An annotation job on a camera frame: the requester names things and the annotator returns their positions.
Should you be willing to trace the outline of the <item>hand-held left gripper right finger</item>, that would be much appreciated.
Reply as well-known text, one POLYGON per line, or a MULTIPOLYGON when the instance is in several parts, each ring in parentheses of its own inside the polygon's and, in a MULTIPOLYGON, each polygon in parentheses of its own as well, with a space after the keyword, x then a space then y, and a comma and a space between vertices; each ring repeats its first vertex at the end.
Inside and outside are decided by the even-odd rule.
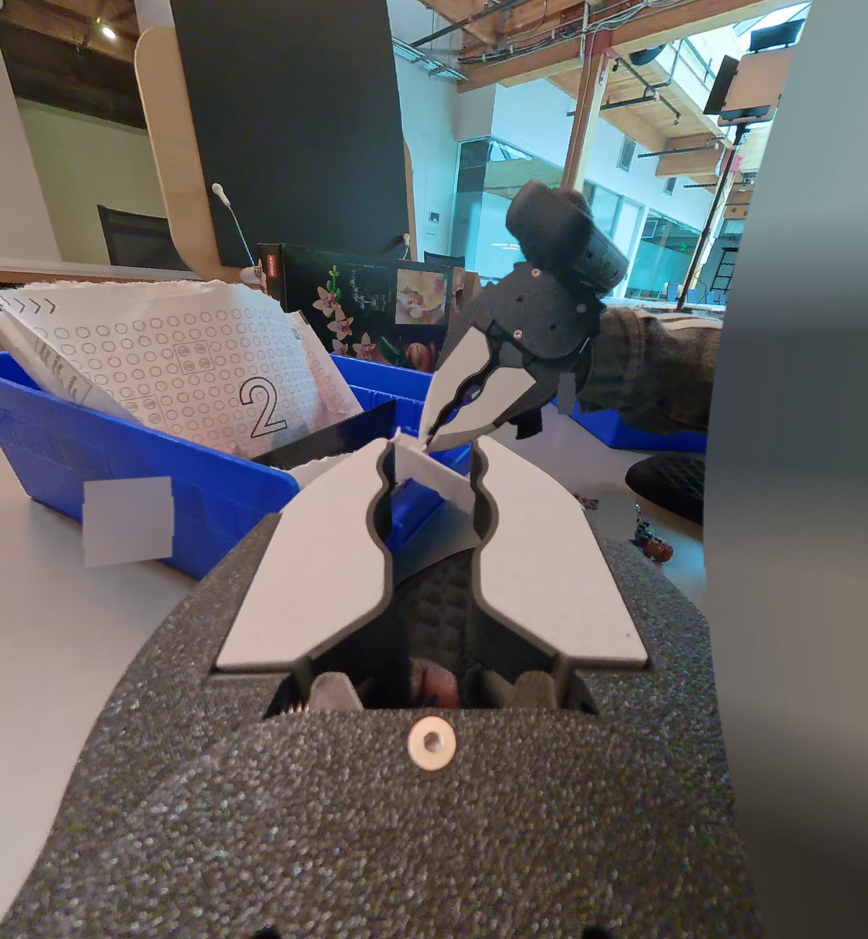
POLYGON ((644 668, 648 653, 579 501, 489 437, 473 444, 471 470, 480 608, 559 666, 644 668))

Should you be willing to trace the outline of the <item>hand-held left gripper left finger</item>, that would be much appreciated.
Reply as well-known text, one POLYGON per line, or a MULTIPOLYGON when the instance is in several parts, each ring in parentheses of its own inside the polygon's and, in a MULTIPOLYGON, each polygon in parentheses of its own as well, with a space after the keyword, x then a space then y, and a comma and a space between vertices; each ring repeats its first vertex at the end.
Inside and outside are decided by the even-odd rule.
POLYGON ((377 619, 393 593, 393 443, 372 440, 279 514, 216 659, 225 673, 288 671, 377 619))

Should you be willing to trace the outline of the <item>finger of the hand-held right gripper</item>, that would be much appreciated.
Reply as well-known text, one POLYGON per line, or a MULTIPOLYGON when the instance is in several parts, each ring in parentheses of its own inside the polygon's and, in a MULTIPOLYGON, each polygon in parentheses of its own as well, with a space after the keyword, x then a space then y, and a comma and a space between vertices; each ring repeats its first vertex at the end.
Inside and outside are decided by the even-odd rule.
POLYGON ((498 367, 475 398, 462 404, 459 383, 440 369, 431 380, 431 451, 451 450, 490 433, 535 384, 524 369, 498 367))
POLYGON ((475 387, 483 392, 492 357, 487 335, 475 326, 448 336, 424 401, 421 449, 449 450, 492 428, 495 413, 470 397, 475 387))

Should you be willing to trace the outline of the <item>round black lego assembly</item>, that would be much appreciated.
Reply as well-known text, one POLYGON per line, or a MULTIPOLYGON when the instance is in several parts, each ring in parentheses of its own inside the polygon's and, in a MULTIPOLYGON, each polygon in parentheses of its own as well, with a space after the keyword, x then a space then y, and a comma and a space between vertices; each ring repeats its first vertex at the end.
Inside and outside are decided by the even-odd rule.
POLYGON ((669 562, 674 557, 674 547, 656 533, 651 523, 643 516, 639 503, 636 504, 635 509, 636 522, 631 543, 652 562, 657 564, 669 562))

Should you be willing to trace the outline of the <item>blue plastic bin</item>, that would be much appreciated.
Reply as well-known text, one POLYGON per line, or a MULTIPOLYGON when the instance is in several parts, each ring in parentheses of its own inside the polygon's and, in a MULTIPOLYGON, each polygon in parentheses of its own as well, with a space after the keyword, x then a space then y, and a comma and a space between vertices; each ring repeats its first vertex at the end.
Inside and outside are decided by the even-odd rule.
POLYGON ((625 425, 614 410, 585 413, 575 405, 570 418, 614 450, 695 454, 704 454, 707 450, 706 434, 683 431, 663 435, 640 431, 625 425))
POLYGON ((31 499, 76 521, 85 482, 169 477, 175 530, 164 561, 198 580, 299 492, 279 469, 45 393, 1 351, 0 447, 31 499))

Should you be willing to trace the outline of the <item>black orchid lego box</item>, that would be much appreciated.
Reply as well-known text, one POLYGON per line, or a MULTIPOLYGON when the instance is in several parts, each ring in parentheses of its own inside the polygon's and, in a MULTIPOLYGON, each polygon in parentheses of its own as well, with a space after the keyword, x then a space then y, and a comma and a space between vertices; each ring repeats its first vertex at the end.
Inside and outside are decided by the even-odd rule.
POLYGON ((331 354, 435 371, 465 279, 463 262, 367 257, 289 243, 258 246, 268 294, 300 313, 331 354))

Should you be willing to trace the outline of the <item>black mesh cushion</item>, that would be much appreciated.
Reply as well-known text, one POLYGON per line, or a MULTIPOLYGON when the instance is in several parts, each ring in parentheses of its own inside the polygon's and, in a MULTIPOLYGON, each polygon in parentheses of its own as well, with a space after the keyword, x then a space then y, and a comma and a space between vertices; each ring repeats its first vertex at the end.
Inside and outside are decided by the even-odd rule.
POLYGON ((633 466, 627 487, 657 507, 701 526, 704 517, 705 458, 697 453, 658 452, 633 466))

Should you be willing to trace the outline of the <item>large printed white paper bag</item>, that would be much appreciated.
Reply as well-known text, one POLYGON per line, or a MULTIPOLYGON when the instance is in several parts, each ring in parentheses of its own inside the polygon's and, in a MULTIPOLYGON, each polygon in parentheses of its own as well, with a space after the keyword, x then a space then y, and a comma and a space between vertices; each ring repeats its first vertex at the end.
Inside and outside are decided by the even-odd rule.
POLYGON ((220 281, 0 288, 0 310, 101 391, 101 414, 242 458, 363 407, 300 313, 220 281))

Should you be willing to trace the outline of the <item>light stand with panel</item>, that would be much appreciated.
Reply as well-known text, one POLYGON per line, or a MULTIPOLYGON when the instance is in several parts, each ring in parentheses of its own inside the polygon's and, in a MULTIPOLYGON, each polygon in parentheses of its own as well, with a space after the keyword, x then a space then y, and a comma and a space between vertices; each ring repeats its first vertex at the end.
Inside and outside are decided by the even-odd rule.
POLYGON ((717 111, 721 127, 733 127, 733 145, 722 157, 718 186, 702 229, 685 281, 679 288, 675 311, 682 312, 689 290, 699 279, 700 272, 710 255, 711 247, 720 229, 726 205, 742 159, 740 150, 755 125, 772 120, 781 97, 784 77, 774 75, 773 59, 780 52, 767 50, 745 54, 734 66, 722 66, 722 73, 709 95, 708 113, 717 111))

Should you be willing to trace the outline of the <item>black screen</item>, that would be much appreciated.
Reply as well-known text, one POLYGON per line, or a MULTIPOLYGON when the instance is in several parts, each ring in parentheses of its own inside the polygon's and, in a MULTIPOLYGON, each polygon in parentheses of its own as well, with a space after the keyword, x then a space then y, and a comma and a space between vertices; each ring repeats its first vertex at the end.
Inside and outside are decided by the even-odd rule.
POLYGON ((166 218, 98 205, 99 221, 112 266, 189 271, 180 257, 166 218))

